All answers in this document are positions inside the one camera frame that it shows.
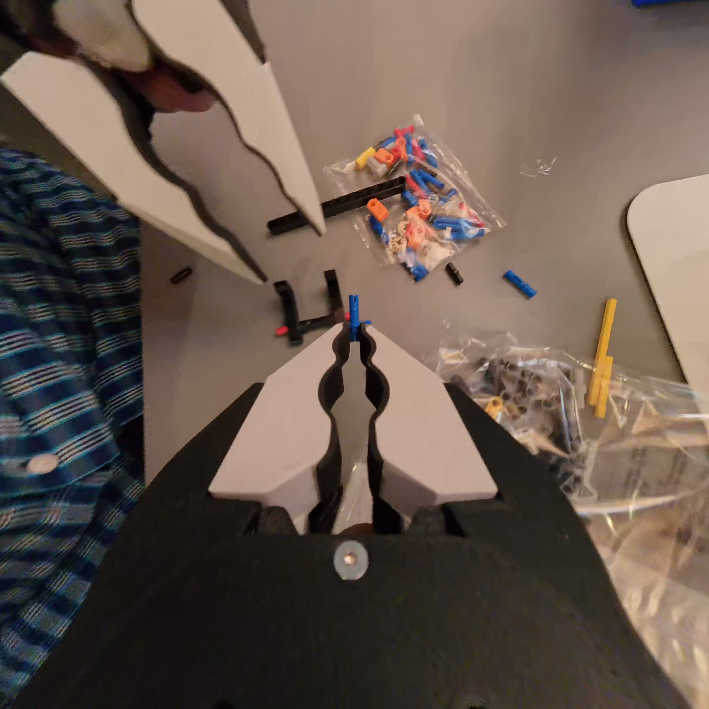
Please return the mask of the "yellow lego axle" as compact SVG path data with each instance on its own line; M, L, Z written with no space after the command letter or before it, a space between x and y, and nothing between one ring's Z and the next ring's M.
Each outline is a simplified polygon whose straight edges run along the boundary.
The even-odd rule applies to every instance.
M610 378L613 373L613 357L608 354L608 348L616 307L617 300L615 298L607 299L600 324L593 369L586 392L586 403L593 409L593 413L598 419L606 417Z

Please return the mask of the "long black lego beam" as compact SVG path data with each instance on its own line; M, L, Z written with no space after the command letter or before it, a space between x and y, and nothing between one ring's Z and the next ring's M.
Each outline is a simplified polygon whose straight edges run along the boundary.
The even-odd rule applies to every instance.
M373 186L323 202L321 204L323 216L325 219L340 216L350 211L366 207L373 199L379 201L389 199L403 193L404 190L404 176L380 182ZM309 226L308 220L298 211L275 218L267 223L267 229L272 236L284 235L306 226Z

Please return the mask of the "person in blue plaid shirt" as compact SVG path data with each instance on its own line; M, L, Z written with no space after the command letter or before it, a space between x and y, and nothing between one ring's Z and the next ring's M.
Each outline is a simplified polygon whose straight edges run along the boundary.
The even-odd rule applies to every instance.
M1 149L1 707L82 607L145 489L140 226Z

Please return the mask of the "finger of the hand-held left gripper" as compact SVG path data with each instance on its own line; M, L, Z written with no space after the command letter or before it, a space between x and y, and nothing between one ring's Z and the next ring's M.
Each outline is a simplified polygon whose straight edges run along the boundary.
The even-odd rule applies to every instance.
M158 157L139 112L106 70L20 51L1 71L1 85L124 210L243 279L268 281L199 192Z
M132 1L140 29L166 61L216 93L240 139L270 165L282 193L314 229L321 201L246 1Z

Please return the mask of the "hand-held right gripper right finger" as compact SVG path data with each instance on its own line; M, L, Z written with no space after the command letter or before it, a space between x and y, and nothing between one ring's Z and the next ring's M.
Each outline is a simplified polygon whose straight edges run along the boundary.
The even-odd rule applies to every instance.
M372 325L360 325L367 370L367 471L374 530L396 534L422 508L494 499L498 486L444 381Z

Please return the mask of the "large clear bag of lego parts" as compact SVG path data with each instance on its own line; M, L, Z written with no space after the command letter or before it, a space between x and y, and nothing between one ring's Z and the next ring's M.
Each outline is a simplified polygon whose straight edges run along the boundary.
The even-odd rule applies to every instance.
M613 370L598 418L588 359L448 323L426 361L544 463L643 641L690 705L707 708L708 398Z

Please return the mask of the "white desk stand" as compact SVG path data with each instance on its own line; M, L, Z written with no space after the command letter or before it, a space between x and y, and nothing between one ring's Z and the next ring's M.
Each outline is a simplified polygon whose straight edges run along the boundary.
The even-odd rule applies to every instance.
M626 224L683 375L708 394L708 175L644 189Z

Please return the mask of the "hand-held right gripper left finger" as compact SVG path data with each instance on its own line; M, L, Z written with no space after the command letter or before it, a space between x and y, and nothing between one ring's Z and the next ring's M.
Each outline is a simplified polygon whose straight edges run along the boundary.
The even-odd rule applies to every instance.
M300 534L341 481L332 406L343 392L349 324L336 325L266 378L208 487L218 499L286 510Z

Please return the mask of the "small bag of coloured lego pieces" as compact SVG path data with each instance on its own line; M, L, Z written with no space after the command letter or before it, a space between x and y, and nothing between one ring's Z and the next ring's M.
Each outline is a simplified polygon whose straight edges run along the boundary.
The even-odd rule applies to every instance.
M323 172L336 197L362 193L352 225L382 267L416 283L507 225L417 113Z

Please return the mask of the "person's left hand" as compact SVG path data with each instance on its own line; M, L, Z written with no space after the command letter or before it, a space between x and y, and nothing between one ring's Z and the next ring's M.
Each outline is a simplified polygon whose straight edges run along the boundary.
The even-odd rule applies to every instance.
M155 69L141 77L146 100L157 112L203 113L217 102L208 90L188 89L181 76L162 69Z

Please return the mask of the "black lego frame assembly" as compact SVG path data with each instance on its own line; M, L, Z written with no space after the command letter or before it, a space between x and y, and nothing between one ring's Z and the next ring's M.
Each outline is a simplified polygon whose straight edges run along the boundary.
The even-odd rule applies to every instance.
M322 316L303 320L298 314L297 299L288 281L274 282L274 290L280 298L284 313L284 325L275 330L275 335L276 337L286 336L291 346L301 345L304 335L309 332L327 330L337 324L350 322L350 315L345 313L337 271L326 270L323 275L328 298L328 312Z

